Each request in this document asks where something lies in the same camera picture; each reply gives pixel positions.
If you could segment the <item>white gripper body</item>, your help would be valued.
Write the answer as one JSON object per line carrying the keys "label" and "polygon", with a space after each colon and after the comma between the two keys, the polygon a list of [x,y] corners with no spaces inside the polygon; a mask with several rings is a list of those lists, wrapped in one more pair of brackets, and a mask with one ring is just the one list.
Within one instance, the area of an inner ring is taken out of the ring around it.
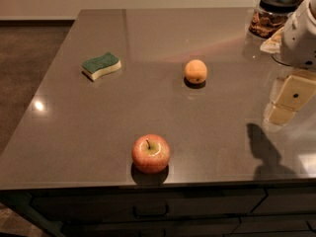
{"label": "white gripper body", "polygon": [[316,69],[316,0],[304,0],[286,21],[280,57],[289,66]]}

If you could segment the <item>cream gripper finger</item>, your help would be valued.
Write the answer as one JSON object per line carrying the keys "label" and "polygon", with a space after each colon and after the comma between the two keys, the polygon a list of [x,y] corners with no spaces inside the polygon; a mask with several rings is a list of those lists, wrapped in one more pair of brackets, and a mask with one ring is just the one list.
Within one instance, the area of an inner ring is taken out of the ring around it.
{"label": "cream gripper finger", "polygon": [[286,78],[277,78],[266,107],[266,121],[274,125],[285,125],[315,95],[315,72],[296,70]]}

